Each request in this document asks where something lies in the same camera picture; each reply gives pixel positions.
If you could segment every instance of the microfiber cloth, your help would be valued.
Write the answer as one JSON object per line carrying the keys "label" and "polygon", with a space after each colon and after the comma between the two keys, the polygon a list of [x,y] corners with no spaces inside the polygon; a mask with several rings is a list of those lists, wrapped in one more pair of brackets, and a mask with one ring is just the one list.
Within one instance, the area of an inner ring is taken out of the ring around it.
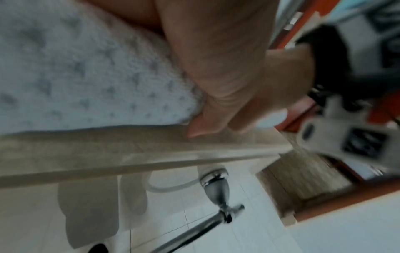
{"label": "microfiber cloth", "polygon": [[204,100],[156,33],[73,0],[0,0],[0,134],[181,124]]}

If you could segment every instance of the finger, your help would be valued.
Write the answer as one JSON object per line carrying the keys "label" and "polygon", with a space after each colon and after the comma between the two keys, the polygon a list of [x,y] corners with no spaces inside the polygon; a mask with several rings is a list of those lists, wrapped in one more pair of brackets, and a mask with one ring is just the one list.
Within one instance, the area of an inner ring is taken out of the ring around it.
{"label": "finger", "polygon": [[265,99],[252,99],[232,118],[228,127],[234,132],[244,133],[272,111],[273,108]]}
{"label": "finger", "polygon": [[188,138],[218,133],[235,116],[245,102],[224,105],[218,99],[208,96],[202,113],[194,117],[189,124],[187,131]]}

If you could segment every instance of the skin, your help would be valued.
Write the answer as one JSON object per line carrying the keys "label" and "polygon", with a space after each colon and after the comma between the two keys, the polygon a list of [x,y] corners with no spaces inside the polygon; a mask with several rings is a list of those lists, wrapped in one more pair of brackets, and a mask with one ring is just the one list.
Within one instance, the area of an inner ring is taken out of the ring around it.
{"label": "skin", "polygon": [[313,85],[308,45],[268,51],[279,0],[87,0],[165,35],[188,77],[207,93],[189,138],[228,126],[242,133]]}

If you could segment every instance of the textured fabric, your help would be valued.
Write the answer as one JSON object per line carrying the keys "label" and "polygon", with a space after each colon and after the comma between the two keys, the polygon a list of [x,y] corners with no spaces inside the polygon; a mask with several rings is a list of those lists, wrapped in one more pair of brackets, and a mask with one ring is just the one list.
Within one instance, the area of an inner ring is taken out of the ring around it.
{"label": "textured fabric", "polygon": [[166,41],[73,0],[0,0],[0,133],[168,125],[203,93]]}

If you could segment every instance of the hand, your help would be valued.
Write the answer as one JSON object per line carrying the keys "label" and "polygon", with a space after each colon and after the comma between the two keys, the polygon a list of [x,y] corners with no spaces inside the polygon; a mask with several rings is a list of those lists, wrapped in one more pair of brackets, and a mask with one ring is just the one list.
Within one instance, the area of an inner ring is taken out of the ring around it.
{"label": "hand", "polygon": [[227,124],[238,132],[247,130],[266,114],[296,102],[311,87],[313,74],[298,65],[303,64],[301,54],[309,53],[307,48],[266,56],[278,0],[90,2],[164,32],[180,66],[207,93],[188,137],[216,133]]}

